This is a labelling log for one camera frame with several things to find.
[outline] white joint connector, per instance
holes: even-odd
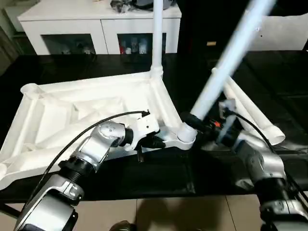
[[[177,136],[180,141],[190,143],[195,140],[197,133],[198,132],[195,129],[193,129],[186,123],[182,123],[177,133]]]
[[[159,78],[163,78],[163,66],[151,66],[151,78],[155,78],[155,77],[159,77]]]

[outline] cabinet door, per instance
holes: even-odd
[[[109,54],[152,52],[153,19],[101,21]],[[163,52],[177,52],[179,29],[179,18],[163,19]]]
[[[48,54],[107,54],[100,20],[21,22],[35,52]]]

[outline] black table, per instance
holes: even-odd
[[[218,53],[196,56],[163,56],[163,81],[179,113],[189,111],[214,67]],[[308,53],[305,51],[250,52],[234,74],[234,79],[265,115],[286,134],[286,141],[275,147],[285,168],[304,189],[308,189]],[[27,83],[71,81],[148,71],[149,55],[68,55],[20,56],[2,76],[0,142],[10,127]],[[218,116],[213,107],[210,116]],[[235,154],[224,147],[202,151],[177,148],[104,162],[85,188],[85,200],[111,200],[143,197],[245,194],[235,185],[247,178]],[[3,203],[25,202],[40,176],[21,179],[0,191]]]

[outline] white pipe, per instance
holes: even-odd
[[[224,93],[227,99],[235,99],[237,113],[256,125],[272,145],[281,143],[285,139],[284,133],[270,122],[231,77],[228,78],[228,83],[225,84]],[[246,131],[261,138],[252,126],[241,119],[240,122]]]
[[[217,71],[212,73],[203,88],[191,113],[199,119],[204,119],[214,102],[223,90],[228,76],[232,76],[252,42],[256,28],[261,24],[263,15],[267,15],[276,0],[252,0],[248,11],[242,16],[234,34],[232,35],[224,53],[217,64]],[[192,131],[185,123],[182,124],[177,135],[183,142],[195,139],[196,131]]]
[[[164,0],[154,0],[154,17],[153,17],[153,51],[151,76],[158,73],[160,76],[163,72],[162,66],[162,43],[163,43],[163,6]]]

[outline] tile floor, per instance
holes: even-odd
[[[255,195],[81,202],[74,231],[108,231],[122,220],[136,223],[138,231],[260,231],[258,207]],[[2,231],[14,224],[0,214]]]

